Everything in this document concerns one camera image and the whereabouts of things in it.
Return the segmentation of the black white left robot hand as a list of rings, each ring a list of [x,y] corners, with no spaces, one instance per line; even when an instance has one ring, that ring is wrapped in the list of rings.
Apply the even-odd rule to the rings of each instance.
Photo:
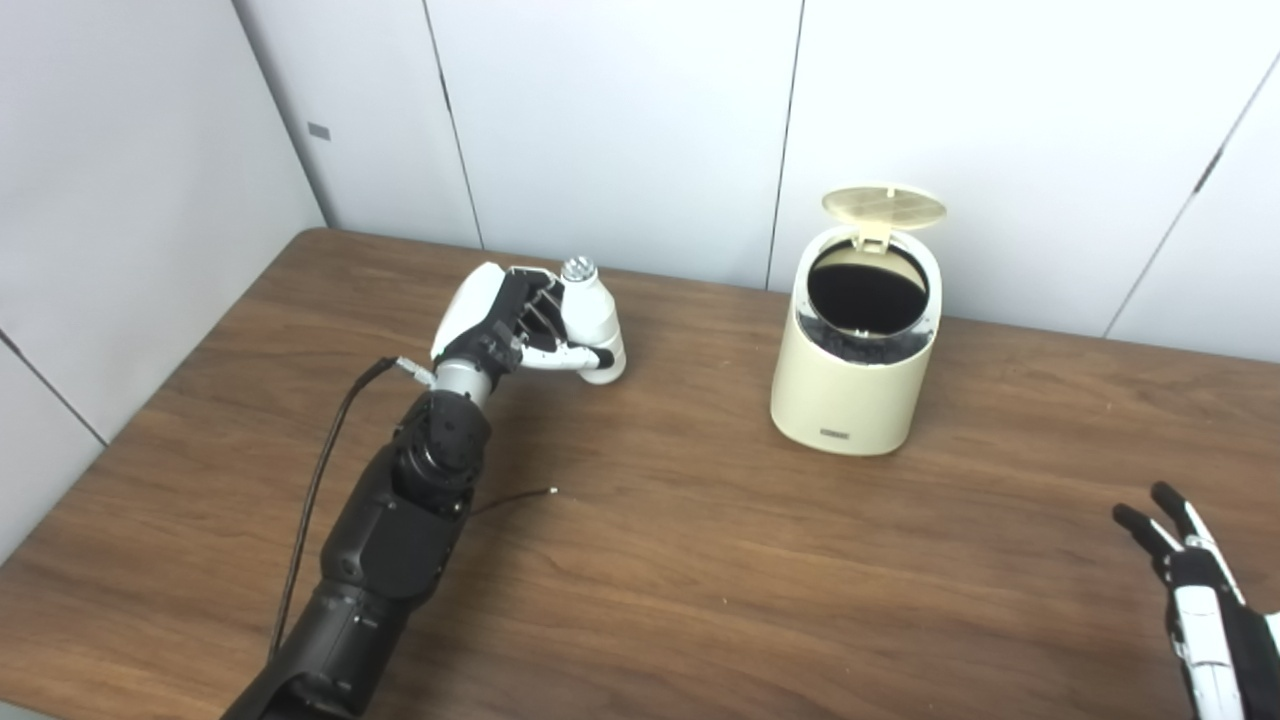
[[[575,372],[591,384],[618,380],[627,366],[614,297],[586,256],[559,272],[484,263],[451,300],[431,361],[467,361],[493,383],[520,368]]]

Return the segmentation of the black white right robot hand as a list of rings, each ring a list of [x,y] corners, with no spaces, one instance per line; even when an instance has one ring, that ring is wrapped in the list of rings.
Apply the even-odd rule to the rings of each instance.
[[[1149,555],[1166,589],[1165,629],[1192,716],[1276,719],[1277,614],[1251,607],[1194,503],[1162,480],[1149,496],[1175,532],[1126,503],[1114,506],[1112,519]]]

